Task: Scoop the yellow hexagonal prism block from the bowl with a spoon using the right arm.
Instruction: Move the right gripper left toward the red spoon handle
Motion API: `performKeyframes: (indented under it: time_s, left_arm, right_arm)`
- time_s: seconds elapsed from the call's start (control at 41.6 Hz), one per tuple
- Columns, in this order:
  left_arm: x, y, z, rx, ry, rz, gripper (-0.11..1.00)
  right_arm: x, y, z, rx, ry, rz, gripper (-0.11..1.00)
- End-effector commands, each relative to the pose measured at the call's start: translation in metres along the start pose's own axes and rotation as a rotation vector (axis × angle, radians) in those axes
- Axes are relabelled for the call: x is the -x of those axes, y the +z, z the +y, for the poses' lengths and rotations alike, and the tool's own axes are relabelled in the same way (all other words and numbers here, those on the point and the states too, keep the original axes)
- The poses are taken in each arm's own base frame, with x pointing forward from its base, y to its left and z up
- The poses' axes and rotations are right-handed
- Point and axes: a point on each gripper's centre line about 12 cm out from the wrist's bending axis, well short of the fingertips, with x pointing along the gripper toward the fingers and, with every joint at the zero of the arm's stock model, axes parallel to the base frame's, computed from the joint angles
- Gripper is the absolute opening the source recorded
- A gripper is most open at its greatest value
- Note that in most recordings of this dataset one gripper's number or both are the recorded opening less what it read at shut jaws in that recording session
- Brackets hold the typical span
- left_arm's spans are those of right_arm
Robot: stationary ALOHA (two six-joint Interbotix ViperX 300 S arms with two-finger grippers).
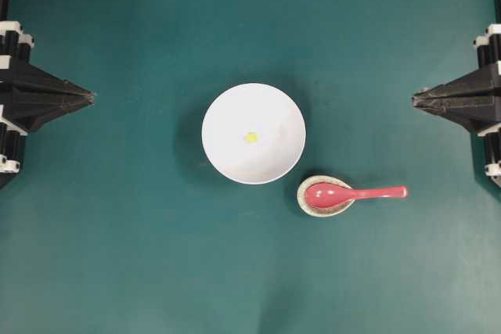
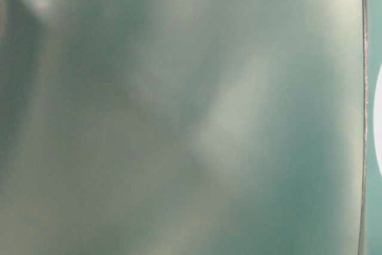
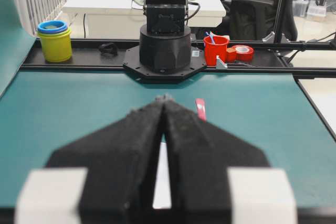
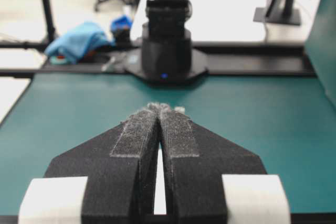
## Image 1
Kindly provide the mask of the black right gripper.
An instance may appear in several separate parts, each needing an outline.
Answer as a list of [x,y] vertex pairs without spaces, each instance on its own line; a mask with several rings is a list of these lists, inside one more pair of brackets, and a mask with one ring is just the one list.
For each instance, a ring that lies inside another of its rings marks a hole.
[[478,134],[484,144],[485,175],[500,187],[500,24],[490,24],[473,46],[479,69],[416,93],[413,107]]

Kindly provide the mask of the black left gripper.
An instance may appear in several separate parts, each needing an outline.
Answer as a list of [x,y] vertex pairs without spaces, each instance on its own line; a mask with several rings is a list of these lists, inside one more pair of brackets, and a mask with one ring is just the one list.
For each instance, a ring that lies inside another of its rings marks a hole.
[[[17,21],[1,22],[1,189],[21,171],[28,134],[94,103],[94,94],[29,64],[34,39]],[[14,101],[14,90],[36,95]]]

